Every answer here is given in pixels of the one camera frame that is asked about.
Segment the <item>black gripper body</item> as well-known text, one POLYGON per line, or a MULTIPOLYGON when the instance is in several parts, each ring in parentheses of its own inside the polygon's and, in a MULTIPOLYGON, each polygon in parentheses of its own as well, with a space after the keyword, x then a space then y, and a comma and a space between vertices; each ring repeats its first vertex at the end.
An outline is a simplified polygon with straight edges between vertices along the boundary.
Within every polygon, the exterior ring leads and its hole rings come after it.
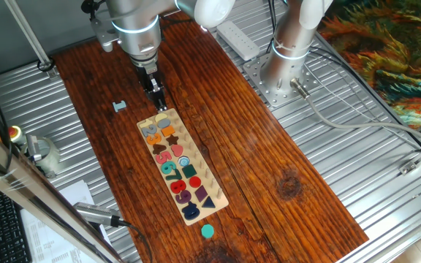
POLYGON ((164 96, 164 88, 156 64, 138 66, 137 72, 140 77, 140 84, 148 98, 159 98, 160 96, 164 96))

